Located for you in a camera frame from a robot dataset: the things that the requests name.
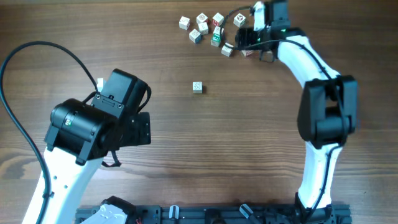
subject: black clamp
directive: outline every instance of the black clamp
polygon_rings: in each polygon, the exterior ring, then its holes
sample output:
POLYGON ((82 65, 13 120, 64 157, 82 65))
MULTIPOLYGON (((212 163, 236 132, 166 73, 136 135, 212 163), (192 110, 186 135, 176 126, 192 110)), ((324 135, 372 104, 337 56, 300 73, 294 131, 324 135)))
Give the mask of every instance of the black clamp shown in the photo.
POLYGON ((132 217, 136 212, 136 206, 115 196, 111 196, 108 199, 102 201, 101 205, 114 205, 120 208, 127 217, 132 217))
POLYGON ((239 207, 239 211, 252 224, 261 224, 261 222, 254 216, 254 212, 251 210, 251 208, 248 205, 246 204, 241 205, 239 207))
POLYGON ((172 224, 178 224, 179 216, 180 216, 180 207, 176 205, 170 206, 169 219, 172 221, 172 224))
POLYGON ((205 212, 205 224, 226 224, 226 222, 221 216, 220 210, 210 208, 205 212))

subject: white cube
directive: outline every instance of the white cube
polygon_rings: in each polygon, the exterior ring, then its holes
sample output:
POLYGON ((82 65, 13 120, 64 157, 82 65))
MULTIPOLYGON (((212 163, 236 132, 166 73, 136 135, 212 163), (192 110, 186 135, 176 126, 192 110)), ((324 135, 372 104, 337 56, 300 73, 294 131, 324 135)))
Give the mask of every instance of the white cube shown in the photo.
POLYGON ((187 30, 189 27, 189 18, 181 17, 180 19, 180 28, 187 30))
MULTIPOLYGON (((220 35, 220 27, 216 26, 216 28, 214 28, 213 33, 220 35)), ((224 28, 221 30, 221 35, 223 35, 223 34, 224 34, 224 28)))
POLYGON ((193 93, 202 93, 202 85, 201 82, 193 82, 192 83, 193 93))
POLYGON ((199 14, 197 17, 197 24, 201 24, 202 22, 207 22, 209 18, 204 13, 199 14))
POLYGON ((105 86, 106 81, 104 80, 104 78, 97 78, 97 83, 98 83, 97 84, 97 89, 98 89, 99 92, 101 92, 102 89, 105 86))
POLYGON ((213 16, 213 24, 214 24, 215 26, 220 26, 221 23, 223 23, 223 21, 224 21, 224 16, 221 15, 220 13, 217 12, 217 13, 213 16))
POLYGON ((227 57, 231 56, 233 45, 229 43, 225 43, 224 47, 221 49, 221 53, 227 57))
POLYGON ((207 26, 206 22, 202 22, 199 26, 199 32, 201 35, 205 35, 209 33, 209 27, 207 26))
POLYGON ((243 24, 246 22, 246 17, 244 16, 244 15, 242 15, 242 14, 238 14, 238 15, 236 15, 235 16, 235 18, 234 18, 234 24, 237 26, 237 27, 241 27, 241 26, 243 26, 243 24))
POLYGON ((241 52, 242 52, 243 56, 247 57, 247 56, 253 54, 254 51, 253 50, 242 50, 241 52))
POLYGON ((218 47, 220 46, 221 43, 221 36, 218 34, 213 34, 213 37, 211 38, 210 42, 213 46, 218 47))
POLYGON ((199 31, 197 31, 196 29, 191 31, 191 33, 189 33, 189 39, 192 40, 195 44, 199 43, 199 41, 201 40, 201 35, 199 31))

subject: wooden table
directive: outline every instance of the wooden table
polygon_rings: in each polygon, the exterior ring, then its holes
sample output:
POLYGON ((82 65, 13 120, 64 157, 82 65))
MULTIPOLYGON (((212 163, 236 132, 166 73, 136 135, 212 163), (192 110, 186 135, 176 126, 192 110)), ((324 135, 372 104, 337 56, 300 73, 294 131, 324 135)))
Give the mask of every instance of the wooden table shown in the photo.
MULTIPOLYGON (((201 12, 225 15, 248 2, 0 6, 0 60, 20 44, 47 40, 74 52, 95 78, 120 68, 152 87, 144 110, 152 144, 122 148, 123 165, 98 170, 81 206, 111 195, 136 205, 293 203, 305 157, 296 124, 302 89, 294 76, 280 62, 239 52, 225 57, 210 35, 195 45, 178 28, 181 16, 196 27, 201 12), (204 94, 192 94, 194 81, 203 82, 204 94)), ((398 222, 397 9, 393 0, 289 1, 292 25, 329 65, 359 83, 358 128, 332 186, 333 200, 351 205, 355 223, 398 222)), ((229 21, 229 39, 236 29, 229 21)), ((93 91, 79 65, 50 47, 17 54, 4 86, 42 151, 53 107, 93 91)), ((40 166, 0 107, 0 223, 20 223, 40 166)))

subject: small cube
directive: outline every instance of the small cube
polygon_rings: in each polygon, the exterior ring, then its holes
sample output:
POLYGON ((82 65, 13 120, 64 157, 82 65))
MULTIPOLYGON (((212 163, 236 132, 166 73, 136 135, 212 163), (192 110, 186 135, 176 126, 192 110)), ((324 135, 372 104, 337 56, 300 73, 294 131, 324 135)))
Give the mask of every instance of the small cube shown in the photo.
POLYGON ((239 28, 242 27, 245 22, 246 22, 246 17, 240 13, 236 15, 234 18, 234 24, 239 28))
POLYGON ((209 27, 206 22, 199 23, 199 32, 201 35, 205 35, 209 33, 209 27))
POLYGON ((227 57, 231 56, 231 54, 232 54, 231 47, 233 47, 231 44, 225 43, 224 47, 221 49, 221 53, 227 57))
POLYGON ((213 24, 214 24, 215 26, 220 26, 221 23, 223 23, 223 21, 224 21, 224 16, 222 16, 220 13, 217 12, 217 13, 213 16, 213 24))
POLYGON ((189 18, 182 16, 180 19, 180 28, 187 30, 188 27, 189 27, 189 18))
MULTIPOLYGON (((216 26, 216 28, 214 28, 213 33, 219 35, 220 34, 220 27, 216 26)), ((223 34, 224 34, 224 28, 221 30, 221 35, 223 35, 223 34)))
POLYGON ((97 89, 99 92, 102 91, 102 89, 104 88, 104 85, 106 83, 106 81, 104 80, 104 78, 97 78, 97 89))
POLYGON ((192 40, 195 44, 199 43, 199 41, 201 40, 201 35, 199 31, 197 31, 196 29, 191 31, 191 33, 189 33, 189 39, 192 40))
POLYGON ((197 17, 197 24, 201 24, 202 22, 208 22, 209 18, 207 18, 207 16, 204 13, 199 14, 199 16, 197 17))
POLYGON ((193 82, 192 89, 193 93, 202 93, 201 82, 193 82))
POLYGON ((247 56, 253 54, 254 51, 253 50, 242 50, 241 52, 242 52, 243 56, 247 57, 247 56))
POLYGON ((218 34, 213 34, 213 37, 211 38, 211 44, 215 47, 220 46, 221 43, 221 36, 218 34))

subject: black cable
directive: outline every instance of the black cable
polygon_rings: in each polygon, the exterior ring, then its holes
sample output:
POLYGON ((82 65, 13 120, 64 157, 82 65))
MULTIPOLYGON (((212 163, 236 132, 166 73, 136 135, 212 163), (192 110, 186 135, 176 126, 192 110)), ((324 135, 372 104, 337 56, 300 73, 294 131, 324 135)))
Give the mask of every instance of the black cable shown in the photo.
POLYGON ((222 33, 222 31, 223 31, 223 28, 224 28, 224 26, 225 26, 226 21, 228 20, 228 18, 229 18, 232 14, 234 14, 235 12, 238 12, 238 11, 240 11, 240 10, 248 10, 248 9, 251 9, 251 8, 252 8, 252 6, 243 6, 243 7, 239 7, 239 8, 237 8, 237 9, 231 10, 231 11, 225 16, 224 21, 223 21, 223 22, 221 23, 221 25, 220 25, 220 37, 221 37, 221 40, 223 40, 223 36, 221 35, 221 33, 222 33))
POLYGON ((147 86, 147 99, 141 106, 138 107, 137 113, 139 113, 145 107, 145 105, 148 103, 151 94, 152 94, 152 90, 149 86, 147 86))
POLYGON ((7 67, 8 62, 10 61, 10 59, 12 58, 12 56, 14 56, 18 51, 26 48, 26 47, 30 47, 33 45, 47 45, 47 46, 52 46, 52 47, 56 47, 60 50, 63 50, 64 52, 66 52, 68 55, 70 55, 73 59, 75 59, 79 65, 82 67, 82 69, 84 69, 84 71, 86 72, 88 78, 90 78, 91 82, 94 84, 95 86, 95 90, 98 91, 96 83, 94 81, 94 78, 91 76, 91 74, 89 73, 89 71, 87 70, 87 68, 85 67, 85 65, 83 64, 83 62, 81 62, 81 60, 76 57, 76 55, 74 55, 72 52, 70 52, 68 49, 66 49, 65 47, 62 47, 61 45, 58 44, 54 44, 51 42, 46 42, 46 41, 34 41, 34 42, 29 42, 26 44, 22 44, 19 47, 15 48, 7 57, 6 59, 3 61, 1 68, 0 68, 0 98, 1 101, 8 113, 8 115, 10 116, 11 120, 14 122, 14 124, 17 126, 17 128, 19 129, 19 131, 22 133, 22 135, 26 138, 27 142, 30 144, 30 146, 32 147, 33 151, 35 152, 35 155, 37 157, 37 160, 40 163, 40 166, 42 168, 42 172, 43 172, 43 178, 44 178, 44 194, 43 194, 43 204, 42 204, 42 208, 40 209, 40 213, 39 216, 37 217, 37 221, 36 224, 40 224, 43 221, 43 217, 45 215, 45 211, 47 209, 47 205, 49 204, 49 197, 50 197, 50 191, 51 191, 51 182, 50 182, 50 172, 49 172, 49 168, 47 167, 47 164, 45 163, 45 160, 43 159, 39 149, 37 148, 35 142, 33 142, 32 138, 29 136, 29 134, 27 133, 27 131, 24 129, 24 127, 21 125, 21 123, 18 121, 18 119, 15 117, 14 113, 12 112, 10 106, 8 105, 8 102, 6 100, 6 97, 4 96, 4 87, 3 87, 3 77, 4 77, 4 71, 7 67))
POLYGON ((116 151, 111 151, 114 164, 108 165, 105 161, 102 161, 101 165, 105 167, 120 167, 122 163, 119 161, 116 151))
MULTIPOLYGON (((255 46, 263 45, 263 44, 276 43, 276 42, 277 43, 279 43, 279 42, 287 42, 287 43, 291 43, 291 44, 295 44, 295 45, 299 46, 302 50, 306 51, 311 56, 312 59, 314 59, 315 63, 319 66, 320 70, 325 74, 325 76, 329 80, 332 79, 331 76, 328 74, 328 72, 325 70, 324 66, 322 66, 320 61, 316 58, 316 56, 308 48, 306 48, 303 44, 300 44, 300 43, 298 43, 296 41, 293 41, 293 40, 284 40, 284 39, 267 40, 267 41, 264 41, 264 42, 260 42, 258 44, 253 44, 253 45, 247 46, 244 49, 239 49, 237 47, 233 47, 233 49, 236 49, 236 50, 250 50, 251 47, 255 47, 255 46)), ((338 94, 338 90, 337 90, 337 87, 336 87, 335 83, 332 83, 332 87, 333 87, 333 92, 334 92, 334 94, 336 96, 336 99, 337 99, 338 109, 339 109, 341 122, 342 122, 343 134, 341 136, 341 141, 339 142, 338 146, 333 147, 330 150, 330 152, 328 153, 328 155, 327 155, 328 159, 327 159, 327 162, 326 162, 325 176, 324 176, 324 179, 323 179, 322 188, 320 189, 320 194, 319 194, 319 196, 317 198, 317 201, 315 202, 315 204, 311 208, 310 212, 304 218, 304 222, 303 223, 306 223, 306 222, 308 222, 311 219, 313 213, 317 209, 317 207, 318 207, 318 205, 319 205, 319 203, 320 203, 320 201, 322 199, 323 194, 325 193, 326 184, 327 184, 327 180, 328 180, 328 174, 329 174, 329 166, 330 166, 330 161, 331 161, 331 156, 333 154, 333 151, 335 149, 343 147, 345 145, 345 143, 346 143, 346 140, 347 140, 348 129, 346 128, 346 123, 345 123, 345 119, 344 119, 344 115, 343 115, 343 105, 341 103, 341 98, 340 98, 340 95, 338 94)))
POLYGON ((92 97, 94 97, 97 93, 98 93, 97 91, 94 91, 94 92, 90 93, 90 94, 82 101, 82 103, 83 103, 83 104, 86 104, 86 103, 87 103, 89 100, 91 100, 92 97))

